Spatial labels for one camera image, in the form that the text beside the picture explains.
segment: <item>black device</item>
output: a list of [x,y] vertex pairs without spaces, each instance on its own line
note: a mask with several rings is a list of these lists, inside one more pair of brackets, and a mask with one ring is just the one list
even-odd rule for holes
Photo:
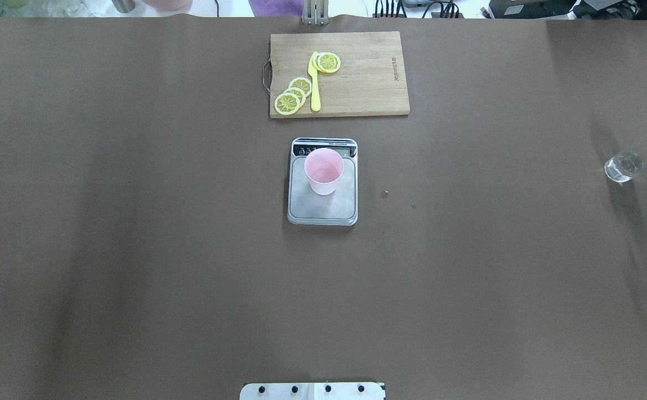
[[573,8],[583,19],[635,19],[647,21],[647,0],[583,0]]
[[[443,18],[442,13],[431,13],[433,18]],[[464,14],[463,13],[455,13],[453,16],[450,16],[448,18],[459,18],[459,19],[464,19]]]
[[434,0],[402,0],[405,7],[427,7]]
[[490,0],[494,18],[534,19],[566,15],[575,0]]

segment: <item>white background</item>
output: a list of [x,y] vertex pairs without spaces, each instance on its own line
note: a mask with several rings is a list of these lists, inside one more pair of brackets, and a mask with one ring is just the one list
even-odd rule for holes
[[[28,7],[19,10],[7,10],[4,16],[40,16],[39,10],[36,10],[39,0],[32,0]],[[214,0],[193,0],[192,5],[182,10],[173,12],[158,12],[155,9],[145,5],[140,0],[136,0],[136,9],[130,13],[121,14],[113,7],[111,0],[82,0],[85,7],[90,13],[98,16],[168,16],[174,13],[189,13],[196,16],[215,16]],[[255,16],[250,8],[248,0],[219,0],[220,16]],[[483,18],[479,8],[486,7],[489,9],[489,0],[456,0],[459,10],[464,18]],[[432,11],[438,11],[439,6],[435,5]],[[407,15],[411,18],[420,18],[424,7],[407,8]],[[375,0],[329,0],[329,15],[336,16],[342,14],[354,16],[372,16],[375,12]],[[575,18],[571,15],[560,18]]]

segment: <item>black cable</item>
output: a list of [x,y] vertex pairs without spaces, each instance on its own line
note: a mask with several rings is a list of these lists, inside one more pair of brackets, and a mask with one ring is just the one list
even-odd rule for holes
[[432,2],[428,4],[427,8],[425,8],[425,12],[422,13],[422,18],[425,18],[425,15],[427,15],[427,12],[433,4],[440,5],[440,18],[459,18],[459,6],[455,4],[454,0],[450,0],[449,2]]
[[625,4],[630,8],[630,10],[633,11],[633,18],[637,13],[639,13],[639,8],[637,7],[637,3],[630,4],[628,2],[625,2]]
[[623,19],[633,19],[635,13],[633,9],[627,3],[619,3],[618,11],[620,12],[621,18]]
[[407,18],[405,7],[402,6],[402,0],[397,0],[397,11],[395,11],[395,18],[400,18],[400,10],[402,10],[402,15]]
[[433,4],[439,4],[440,5],[440,13],[442,13],[445,10],[445,4],[442,2],[432,2],[427,5],[427,8],[425,8],[425,12],[422,13],[422,18],[425,18],[425,15],[427,15],[427,12],[430,10],[430,7],[432,7]]

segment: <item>cutting board handle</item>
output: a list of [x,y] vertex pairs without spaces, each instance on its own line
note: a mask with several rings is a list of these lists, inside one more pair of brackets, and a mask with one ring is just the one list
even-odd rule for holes
[[[270,81],[269,84],[267,84],[267,66],[270,66],[270,77],[268,78],[268,81]],[[272,78],[272,57],[268,57],[267,62],[262,66],[262,86],[264,86],[267,90],[267,96],[270,96],[272,94],[272,90],[270,89],[270,86],[272,85]]]

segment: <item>plastic cup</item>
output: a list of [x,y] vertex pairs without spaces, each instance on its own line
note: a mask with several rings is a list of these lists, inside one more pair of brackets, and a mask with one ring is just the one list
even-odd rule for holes
[[339,178],[344,174],[344,159],[335,150],[326,147],[316,149],[306,156],[303,171],[314,192],[331,194],[339,187]]

